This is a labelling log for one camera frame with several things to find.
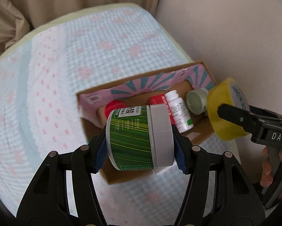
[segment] cardboard box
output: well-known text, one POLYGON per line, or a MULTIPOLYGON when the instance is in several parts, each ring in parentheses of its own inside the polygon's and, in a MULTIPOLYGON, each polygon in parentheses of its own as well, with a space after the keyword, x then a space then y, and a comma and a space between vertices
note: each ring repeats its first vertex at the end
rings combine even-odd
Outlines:
MULTIPOLYGON (((173 71, 178 71, 181 69, 186 69, 190 66, 194 65, 202 65, 204 69, 207 71, 208 75, 210 76, 211 81, 214 85, 216 85, 216 81, 211 75, 210 71, 207 69, 205 64, 203 62, 195 62, 195 63, 188 63, 184 65, 169 67, 166 69, 156 70, 147 72, 144 74, 128 77, 125 79, 117 80, 114 82, 109 82, 100 86, 96 86, 87 90, 84 90, 82 92, 79 92, 77 94, 78 103, 81 104, 81 94, 92 94, 99 90, 103 89, 110 89, 115 86, 119 86, 121 84, 127 83, 128 81, 131 81, 133 79, 139 79, 141 77, 147 77, 147 76, 154 76, 160 73, 170 73, 173 71)), ((177 84, 174 84, 172 87, 167 89, 166 91, 154 91, 154 92, 146 92, 141 93, 126 99, 122 99, 124 103, 126 103, 128 106, 139 106, 139 105, 146 105, 148 99, 152 96, 159 95, 159 94, 165 94, 168 91, 176 90, 179 94, 179 97, 181 97, 184 101, 186 101, 186 95, 189 91, 193 90, 193 87, 191 86, 190 82, 187 80, 184 80, 182 82, 179 82, 177 84)), ((190 113, 191 119, 193 121, 194 127, 191 130, 188 130, 185 133, 182 133, 182 135, 189 137, 192 141, 193 145, 198 145, 201 142, 203 142, 205 139, 210 137, 211 134, 214 133, 212 126, 209 122, 208 117, 205 116, 205 114, 201 115, 193 115, 190 113)), ((99 135, 101 129, 98 127, 102 125, 99 121, 94 123, 91 123, 90 121, 82 118, 83 127, 86 133, 87 138, 90 140, 93 136, 99 135)), ((106 181, 109 184, 116 183, 116 182, 126 182, 131 179, 138 178, 140 176, 149 176, 153 174, 152 170, 142 170, 142 171, 119 171, 116 170, 113 165, 111 164, 109 158, 107 158, 104 167, 100 170, 103 177, 106 179, 106 181)))

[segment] pink pattern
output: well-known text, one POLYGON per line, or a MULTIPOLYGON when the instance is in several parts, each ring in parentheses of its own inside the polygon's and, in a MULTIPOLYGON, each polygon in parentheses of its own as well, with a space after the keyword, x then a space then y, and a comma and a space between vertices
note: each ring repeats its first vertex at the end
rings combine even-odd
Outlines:
POLYGON ((7 79, 7 77, 8 77, 8 72, 7 72, 7 71, 5 71, 5 72, 4 72, 4 74, 3 74, 2 79, 3 79, 3 80, 6 80, 6 79, 7 79))
POLYGON ((132 11, 132 10, 130 10, 130 9, 125 9, 125 10, 124 10, 124 14, 125 14, 125 15, 133 15, 133 14, 135 14, 135 12, 132 11))
POLYGON ((14 159, 17 163, 22 163, 24 161, 21 156, 21 152, 18 151, 17 149, 14 149, 14 159))
POLYGON ((96 21, 98 21, 100 18, 101 18, 101 16, 98 15, 98 14, 96 14, 96 15, 90 17, 90 21, 96 22, 96 21))
POLYGON ((11 62, 12 62, 12 63, 15 63, 16 61, 17 61, 17 57, 12 57, 12 58, 11 58, 11 62))
POLYGON ((92 73, 93 71, 90 68, 79 68, 79 76, 84 80, 89 78, 92 73))
POLYGON ((14 176, 16 174, 14 167, 9 166, 9 172, 14 176))
POLYGON ((7 103, 8 104, 12 103, 13 98, 14 98, 14 93, 13 93, 13 91, 11 91, 11 92, 8 93, 7 103))
POLYGON ((83 32, 84 32, 84 30, 77 30, 77 31, 75 31, 74 36, 75 36, 75 37, 82 36, 82 35, 83 35, 83 32))
POLYGON ((83 48, 78 48, 78 49, 76 50, 76 52, 77 52, 77 53, 83 53, 83 52, 84 52, 84 49, 83 49, 83 48))
POLYGON ((5 117, 3 115, 0 115, 0 124, 3 124, 5 121, 5 117))
POLYGON ((113 22, 114 22, 115 24, 121 24, 121 23, 124 22, 124 19, 116 18, 116 19, 113 20, 113 22))
POLYGON ((118 70, 118 68, 113 68, 112 71, 113 71, 114 74, 118 74, 118 73, 120 72, 120 71, 118 70))
POLYGON ((54 59, 54 57, 49 57, 48 61, 55 62, 55 59, 54 59))
POLYGON ((152 205, 157 205, 161 201, 161 194, 158 193, 149 193, 144 199, 151 203, 152 205))
POLYGON ((102 40, 102 41, 99 42, 99 47, 102 50, 105 50, 105 51, 113 49, 114 46, 115 45, 113 43, 111 43, 110 41, 108 41, 108 40, 102 40))
POLYGON ((127 36, 126 33, 122 33, 121 37, 124 38, 124 39, 126 39, 128 36, 127 36))
POLYGON ((158 34, 155 33, 155 32, 154 32, 154 33, 146 33, 144 37, 145 37, 146 39, 151 39, 151 38, 156 37, 157 35, 158 35, 158 34))
POLYGON ((142 47, 140 45, 131 47, 128 50, 128 54, 131 58, 135 58, 138 57, 140 54, 142 53, 142 47))
POLYGON ((164 53, 158 52, 157 55, 158 55, 159 57, 163 57, 163 56, 164 56, 164 53))

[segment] human hand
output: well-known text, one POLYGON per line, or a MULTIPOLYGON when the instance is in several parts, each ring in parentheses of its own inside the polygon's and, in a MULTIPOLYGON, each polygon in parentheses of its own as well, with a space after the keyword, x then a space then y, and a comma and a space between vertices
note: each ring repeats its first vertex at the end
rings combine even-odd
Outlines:
MULTIPOLYGON (((268 155, 267 147, 263 149, 263 155, 268 155)), ((282 150, 279 153, 279 157, 282 162, 282 150)), ((270 164, 269 159, 267 158, 263 163, 263 173, 262 173, 261 181, 260 181, 260 184, 262 187, 269 187, 272 184, 273 176, 271 172, 272 172, 272 165, 270 164)))

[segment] white pill bottle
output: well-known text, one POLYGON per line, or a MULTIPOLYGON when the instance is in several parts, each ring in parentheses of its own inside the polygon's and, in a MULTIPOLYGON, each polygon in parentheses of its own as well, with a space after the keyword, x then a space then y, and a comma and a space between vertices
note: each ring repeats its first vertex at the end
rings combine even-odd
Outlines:
POLYGON ((193 128, 188 109, 177 91, 170 91, 165 94, 165 97, 179 132, 183 133, 193 128))

